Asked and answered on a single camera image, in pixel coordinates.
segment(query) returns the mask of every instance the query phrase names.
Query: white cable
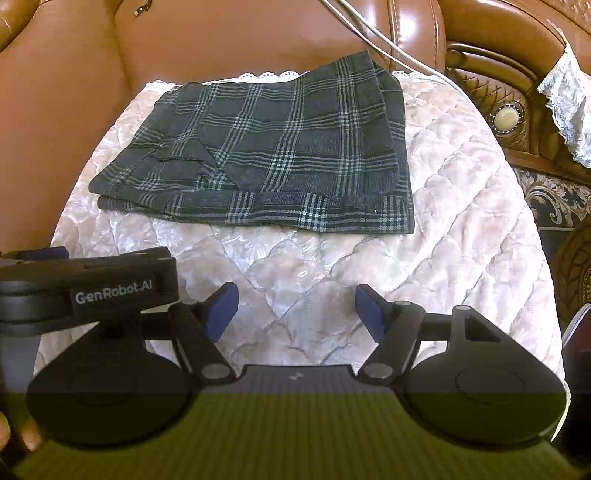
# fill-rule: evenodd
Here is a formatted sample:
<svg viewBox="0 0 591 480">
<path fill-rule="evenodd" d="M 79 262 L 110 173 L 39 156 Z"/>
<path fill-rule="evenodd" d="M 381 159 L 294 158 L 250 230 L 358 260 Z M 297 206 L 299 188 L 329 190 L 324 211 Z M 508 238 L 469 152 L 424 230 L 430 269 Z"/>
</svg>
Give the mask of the white cable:
<svg viewBox="0 0 591 480">
<path fill-rule="evenodd" d="M 400 62 L 399 60 L 394 59 L 392 56 L 390 56 L 389 54 L 387 54 L 386 52 L 384 52 L 381 48 L 378 48 L 374 43 L 372 43 L 367 37 L 365 37 L 361 32 L 359 32 L 355 27 L 352 26 L 352 24 L 346 20 L 343 15 L 332 5 L 330 4 L 330 2 L 328 0 L 322 0 L 325 4 L 329 5 L 331 10 L 334 12 L 337 12 L 338 16 L 341 19 L 344 19 L 347 23 L 347 25 L 349 26 L 349 28 L 352 28 L 354 30 L 355 33 L 357 33 L 357 35 L 359 35 L 361 38 L 363 38 L 367 43 L 369 43 L 373 48 L 375 48 L 376 50 L 378 50 L 380 53 L 386 55 L 388 58 L 393 59 L 394 61 L 396 61 L 397 63 L 404 65 L 402 62 Z M 361 15 L 356 9 L 353 8 L 353 6 L 351 6 L 350 3 L 348 3 L 346 0 L 337 0 L 341 5 L 343 5 L 343 7 L 345 7 L 354 17 L 356 17 L 363 25 L 365 25 L 368 29 L 370 29 L 375 35 L 377 35 L 379 38 L 381 38 L 382 40 L 384 40 L 390 47 L 392 47 L 394 50 L 396 50 L 398 53 L 400 53 L 400 55 L 402 55 L 405 59 L 407 59 L 408 61 L 420 66 L 420 68 L 422 68 L 423 70 L 429 72 L 431 75 L 435 75 L 436 77 L 438 77 L 439 79 L 441 79 L 442 81 L 444 81 L 447 85 L 449 85 L 450 87 L 452 87 L 454 90 L 460 92 L 462 94 L 462 96 L 464 98 L 466 98 L 467 100 L 470 101 L 470 103 L 472 103 L 472 101 L 470 100 L 470 97 L 468 97 L 468 95 L 466 94 L 466 92 L 464 92 L 464 90 L 462 90 L 462 88 L 455 84 L 455 82 L 453 82 L 452 80 L 450 80 L 449 78 L 447 78 L 444 74 L 438 72 L 437 70 L 432 69 L 431 67 L 429 67 L 428 65 L 425 65 L 424 63 L 420 62 L 419 60 L 417 60 L 416 58 L 414 58 L 413 56 L 409 55 L 408 53 L 406 53 L 403 49 L 401 49 L 398 45 L 396 45 L 392 40 L 390 40 L 388 37 L 386 37 L 383 33 L 380 32 L 380 30 L 378 30 L 377 28 L 375 28 L 373 25 L 371 25 L 363 15 Z M 412 70 L 413 72 L 418 72 L 417 70 L 410 68 L 406 65 L 404 65 L 405 68 L 407 68 L 408 70 Z"/>
<path fill-rule="evenodd" d="M 412 69 L 411 67 L 409 67 L 408 65 L 404 64 L 401 60 L 395 59 L 393 56 L 391 56 L 389 53 L 383 51 L 381 48 L 379 48 L 375 43 L 373 43 L 370 39 L 368 39 L 365 35 L 363 35 L 356 26 L 354 26 L 347 17 L 345 17 L 341 12 L 339 12 L 337 10 L 337 8 L 331 4 L 329 2 L 329 0 L 322 0 L 322 2 L 329 7 L 334 13 L 335 15 L 337 15 L 343 22 L 345 22 L 345 24 L 351 29 L 353 30 L 355 33 L 357 33 L 358 36 L 361 37 L 361 39 L 365 40 L 367 43 L 369 43 L 369 45 L 371 45 L 373 48 L 375 48 L 378 52 L 380 52 L 382 55 L 386 55 L 389 59 L 395 61 L 396 63 L 398 63 L 399 65 L 401 65 L 402 67 L 408 69 L 408 70 L 412 70 L 413 72 L 416 72 L 416 70 Z"/>
</svg>

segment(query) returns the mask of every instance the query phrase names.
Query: hand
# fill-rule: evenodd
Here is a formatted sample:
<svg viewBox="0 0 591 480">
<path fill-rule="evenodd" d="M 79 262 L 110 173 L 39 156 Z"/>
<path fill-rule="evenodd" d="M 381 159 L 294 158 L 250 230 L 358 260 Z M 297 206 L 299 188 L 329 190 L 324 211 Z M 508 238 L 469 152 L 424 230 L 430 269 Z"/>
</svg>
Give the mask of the hand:
<svg viewBox="0 0 591 480">
<path fill-rule="evenodd" d="M 39 434 L 39 429 L 37 424 L 33 419 L 28 419 L 21 429 L 21 437 L 22 441 L 29 449 L 29 451 L 34 451 L 39 448 L 41 442 L 43 441 L 41 435 Z M 6 444 L 8 443 L 8 439 L 10 438 L 10 425 L 8 424 L 8 420 L 0 412 L 0 452 L 4 449 Z"/>
</svg>

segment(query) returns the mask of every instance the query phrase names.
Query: ornate patterned rug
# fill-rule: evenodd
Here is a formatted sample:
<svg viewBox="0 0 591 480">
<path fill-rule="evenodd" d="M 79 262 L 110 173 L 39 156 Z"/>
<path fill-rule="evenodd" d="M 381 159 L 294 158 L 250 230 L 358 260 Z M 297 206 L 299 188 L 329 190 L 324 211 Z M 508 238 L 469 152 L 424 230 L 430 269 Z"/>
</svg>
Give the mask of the ornate patterned rug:
<svg viewBox="0 0 591 480">
<path fill-rule="evenodd" d="M 542 248 L 551 262 L 560 244 L 591 213 L 591 189 L 539 172 L 513 170 L 534 212 Z"/>
</svg>

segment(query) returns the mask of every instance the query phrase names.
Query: sofa armrest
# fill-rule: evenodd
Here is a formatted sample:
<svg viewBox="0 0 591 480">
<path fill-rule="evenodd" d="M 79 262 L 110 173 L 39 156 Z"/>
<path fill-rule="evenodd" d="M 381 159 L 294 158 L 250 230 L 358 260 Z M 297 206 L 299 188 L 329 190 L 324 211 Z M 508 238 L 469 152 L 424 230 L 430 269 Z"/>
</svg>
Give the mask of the sofa armrest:
<svg viewBox="0 0 591 480">
<path fill-rule="evenodd" d="M 131 100 L 114 2 L 43 2 L 0 52 L 0 251 L 47 246 L 102 135 Z"/>
<path fill-rule="evenodd" d="M 0 51 L 16 37 L 39 6 L 39 0 L 0 0 Z"/>
<path fill-rule="evenodd" d="M 550 22 L 564 31 L 587 71 L 591 30 L 573 22 L 581 15 L 562 13 L 548 3 L 439 0 L 448 39 L 446 74 L 488 121 L 509 163 L 588 184 L 591 174 L 573 162 L 537 87 L 564 54 L 564 42 Z M 513 110 L 506 128 L 496 123 L 503 110 Z"/>
</svg>

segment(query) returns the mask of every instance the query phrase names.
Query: dark plaid skirt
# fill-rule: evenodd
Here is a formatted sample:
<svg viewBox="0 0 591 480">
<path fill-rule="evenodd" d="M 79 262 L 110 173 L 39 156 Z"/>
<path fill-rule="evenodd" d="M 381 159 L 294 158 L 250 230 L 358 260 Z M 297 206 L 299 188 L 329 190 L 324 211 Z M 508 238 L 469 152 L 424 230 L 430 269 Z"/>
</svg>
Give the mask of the dark plaid skirt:
<svg viewBox="0 0 591 480">
<path fill-rule="evenodd" d="M 400 83 L 367 51 L 291 82 L 188 83 L 89 190 L 175 222 L 412 233 L 404 126 Z"/>
</svg>

